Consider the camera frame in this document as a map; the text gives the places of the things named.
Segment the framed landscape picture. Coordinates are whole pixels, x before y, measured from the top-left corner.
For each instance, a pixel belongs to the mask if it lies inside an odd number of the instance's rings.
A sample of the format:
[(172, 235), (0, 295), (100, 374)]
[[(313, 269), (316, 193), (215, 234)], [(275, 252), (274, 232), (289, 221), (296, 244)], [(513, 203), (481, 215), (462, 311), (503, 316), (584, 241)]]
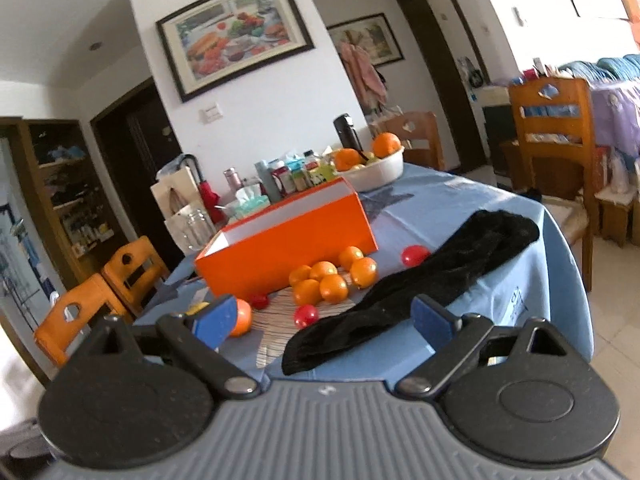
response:
[(347, 42), (366, 51), (374, 67), (390, 65), (405, 59), (384, 13), (331, 25), (328, 32), (336, 46), (340, 42)]

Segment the paper shopping bag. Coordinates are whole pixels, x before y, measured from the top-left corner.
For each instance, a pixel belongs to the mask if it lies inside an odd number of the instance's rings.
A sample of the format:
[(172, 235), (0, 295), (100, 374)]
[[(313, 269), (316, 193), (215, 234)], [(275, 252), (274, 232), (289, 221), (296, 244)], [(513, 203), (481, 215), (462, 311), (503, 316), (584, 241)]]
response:
[(191, 169), (182, 167), (160, 177), (151, 186), (151, 192), (171, 239), (185, 255), (193, 254), (196, 251), (195, 238), (188, 227), (188, 215), (194, 208), (204, 210), (204, 206)]

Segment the black thermos flask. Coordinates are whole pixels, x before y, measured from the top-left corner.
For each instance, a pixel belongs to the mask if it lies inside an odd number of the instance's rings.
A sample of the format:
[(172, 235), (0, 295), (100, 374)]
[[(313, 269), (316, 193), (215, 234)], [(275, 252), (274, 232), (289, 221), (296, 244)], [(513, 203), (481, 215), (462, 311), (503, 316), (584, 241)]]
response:
[(343, 114), (335, 118), (333, 125), (343, 148), (360, 150), (360, 141), (354, 127), (354, 122), (349, 114)]

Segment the small red tomato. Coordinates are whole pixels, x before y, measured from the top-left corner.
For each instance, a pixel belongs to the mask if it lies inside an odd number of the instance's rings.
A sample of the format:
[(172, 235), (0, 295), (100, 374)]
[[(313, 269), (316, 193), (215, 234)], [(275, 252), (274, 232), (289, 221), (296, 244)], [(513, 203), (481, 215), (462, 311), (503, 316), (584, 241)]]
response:
[(255, 310), (265, 310), (270, 305), (270, 298), (266, 294), (256, 294), (250, 297), (250, 306)]

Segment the red tomato front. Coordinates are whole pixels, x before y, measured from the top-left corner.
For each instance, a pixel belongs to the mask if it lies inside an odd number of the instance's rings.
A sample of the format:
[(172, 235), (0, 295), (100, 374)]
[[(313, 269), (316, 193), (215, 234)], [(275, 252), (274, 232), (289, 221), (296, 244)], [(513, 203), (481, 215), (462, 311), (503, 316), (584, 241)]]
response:
[(300, 330), (314, 325), (314, 323), (319, 321), (319, 318), (319, 310), (313, 304), (303, 304), (298, 307), (293, 314), (294, 324)]

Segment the wooden chair behind table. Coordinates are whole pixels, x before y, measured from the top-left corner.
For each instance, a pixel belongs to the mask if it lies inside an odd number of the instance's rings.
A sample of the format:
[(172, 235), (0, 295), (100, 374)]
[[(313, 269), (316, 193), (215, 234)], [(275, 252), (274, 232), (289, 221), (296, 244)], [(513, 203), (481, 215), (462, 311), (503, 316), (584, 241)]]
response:
[(407, 112), (382, 120), (382, 133), (393, 133), (405, 148), (404, 161), (416, 166), (445, 169), (444, 152), (433, 112)]

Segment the blue tablecloth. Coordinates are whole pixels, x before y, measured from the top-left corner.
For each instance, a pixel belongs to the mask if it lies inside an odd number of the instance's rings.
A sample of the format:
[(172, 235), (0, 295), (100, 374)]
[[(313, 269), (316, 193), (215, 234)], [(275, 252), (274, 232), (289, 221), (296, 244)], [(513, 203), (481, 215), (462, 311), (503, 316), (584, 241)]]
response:
[[(439, 248), (469, 216), (479, 209), (505, 210), (531, 218), (539, 238), (517, 257), (495, 271), (466, 286), (460, 299), (449, 309), (455, 314), (476, 312), (497, 325), (521, 326), (528, 318), (548, 318), (570, 344), (589, 362), (594, 341), (590, 307), (578, 265), (551, 211), (529, 198), (475, 183), (464, 177), (433, 169), (407, 165), (402, 176), (379, 190), (360, 195), (379, 251), (373, 254), (382, 276), (404, 270), (400, 253), (409, 245)], [(164, 314), (183, 312), (203, 280), (177, 287), (175, 298), (149, 307), (134, 324), (153, 324)], [(275, 307), (257, 312), (252, 330), (240, 338), (230, 338), (220, 353), (241, 370), (265, 384), (269, 379), (285, 378), (281, 370), (280, 348), (297, 332), (288, 309), (284, 327), (272, 324), (258, 327), (258, 314), (269, 318)], [(392, 386), (428, 359), (433, 350), (405, 320), (361, 346), (313, 370), (292, 375), (295, 380), (382, 379)]]

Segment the white fruit bowl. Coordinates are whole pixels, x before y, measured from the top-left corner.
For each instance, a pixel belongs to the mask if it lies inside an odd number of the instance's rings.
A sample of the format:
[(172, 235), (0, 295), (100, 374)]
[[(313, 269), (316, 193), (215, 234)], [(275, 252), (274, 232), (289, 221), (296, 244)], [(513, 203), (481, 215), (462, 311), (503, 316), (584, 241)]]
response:
[(337, 175), (345, 179), (358, 193), (370, 192), (398, 180), (404, 173), (404, 151), (399, 151), (383, 159), (378, 159), (359, 169), (339, 172)]

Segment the orange fruit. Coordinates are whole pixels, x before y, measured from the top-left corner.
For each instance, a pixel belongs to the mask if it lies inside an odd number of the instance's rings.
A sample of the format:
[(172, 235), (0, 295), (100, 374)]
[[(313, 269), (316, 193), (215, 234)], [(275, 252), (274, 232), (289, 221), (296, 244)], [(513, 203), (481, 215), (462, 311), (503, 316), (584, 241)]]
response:
[(319, 292), (328, 304), (339, 304), (348, 298), (349, 288), (340, 274), (329, 274), (320, 281)]
[(352, 265), (364, 257), (363, 252), (356, 246), (348, 246), (338, 255), (338, 261), (344, 271), (349, 271)]
[(288, 284), (291, 287), (295, 287), (298, 283), (310, 279), (311, 266), (298, 266), (288, 274)]
[(236, 300), (236, 321), (229, 336), (241, 337), (252, 329), (253, 309), (248, 302), (238, 298)]
[(356, 260), (349, 269), (350, 279), (359, 289), (372, 286), (378, 280), (378, 264), (373, 258), (364, 257)]
[(292, 293), (294, 302), (299, 307), (305, 304), (315, 306), (322, 300), (320, 283), (311, 278), (296, 283), (292, 288)]
[(337, 267), (331, 261), (319, 261), (310, 268), (309, 278), (321, 282), (327, 276), (336, 274)]

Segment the wooden chair left near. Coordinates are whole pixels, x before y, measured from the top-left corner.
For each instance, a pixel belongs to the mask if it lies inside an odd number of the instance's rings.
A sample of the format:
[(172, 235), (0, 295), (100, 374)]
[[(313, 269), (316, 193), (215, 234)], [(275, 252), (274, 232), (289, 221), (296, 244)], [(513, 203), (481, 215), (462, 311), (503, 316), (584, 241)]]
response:
[(96, 273), (58, 298), (35, 330), (35, 343), (54, 365), (61, 367), (68, 360), (66, 350), (74, 339), (99, 315), (117, 315), (132, 322), (111, 286)]

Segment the grey tall bottle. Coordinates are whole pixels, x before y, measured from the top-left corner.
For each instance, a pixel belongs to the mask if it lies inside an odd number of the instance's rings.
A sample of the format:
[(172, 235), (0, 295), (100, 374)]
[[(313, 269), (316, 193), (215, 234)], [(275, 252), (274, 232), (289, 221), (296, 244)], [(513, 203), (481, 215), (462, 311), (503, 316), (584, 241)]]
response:
[(258, 162), (255, 162), (255, 169), (257, 177), (260, 182), (262, 182), (262, 187), (265, 189), (265, 192), (269, 197), (270, 203), (276, 204), (277, 202), (280, 202), (280, 200), (282, 200), (282, 195), (276, 181), (273, 179), (268, 162), (263, 159), (258, 160)]

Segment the wall light switch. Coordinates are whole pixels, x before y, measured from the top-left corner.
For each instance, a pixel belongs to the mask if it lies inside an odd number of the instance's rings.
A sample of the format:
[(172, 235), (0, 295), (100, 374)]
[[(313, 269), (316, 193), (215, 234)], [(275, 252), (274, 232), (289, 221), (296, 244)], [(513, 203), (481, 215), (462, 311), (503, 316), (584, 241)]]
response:
[(211, 122), (216, 122), (222, 117), (221, 109), (217, 103), (209, 107), (202, 108), (200, 110), (201, 120), (204, 124), (210, 124)]

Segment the glass jar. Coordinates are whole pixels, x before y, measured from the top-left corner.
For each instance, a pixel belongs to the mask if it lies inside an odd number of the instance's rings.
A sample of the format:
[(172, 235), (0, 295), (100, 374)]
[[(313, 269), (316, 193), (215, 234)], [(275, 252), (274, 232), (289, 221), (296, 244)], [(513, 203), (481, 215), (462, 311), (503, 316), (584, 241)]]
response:
[(186, 222), (186, 237), (189, 245), (198, 252), (207, 246), (215, 236), (216, 230), (206, 211), (201, 208), (186, 206), (182, 212)]

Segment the wooden chair left far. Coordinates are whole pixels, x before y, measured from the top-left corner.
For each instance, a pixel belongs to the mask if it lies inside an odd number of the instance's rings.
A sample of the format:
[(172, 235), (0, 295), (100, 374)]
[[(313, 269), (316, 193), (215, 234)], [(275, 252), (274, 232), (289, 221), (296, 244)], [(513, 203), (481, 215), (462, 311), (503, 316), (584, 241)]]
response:
[(169, 278), (168, 267), (147, 236), (117, 249), (104, 264), (101, 274), (136, 318), (142, 313), (145, 298)]

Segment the orange cardboard box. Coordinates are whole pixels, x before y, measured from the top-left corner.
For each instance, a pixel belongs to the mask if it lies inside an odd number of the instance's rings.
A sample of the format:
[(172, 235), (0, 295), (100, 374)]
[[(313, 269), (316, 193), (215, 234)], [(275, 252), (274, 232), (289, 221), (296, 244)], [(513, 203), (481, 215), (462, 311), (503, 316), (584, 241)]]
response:
[(337, 263), (349, 246), (367, 255), (378, 250), (358, 194), (337, 178), (222, 229), (195, 267), (214, 295), (247, 300), (285, 288), (303, 264)]

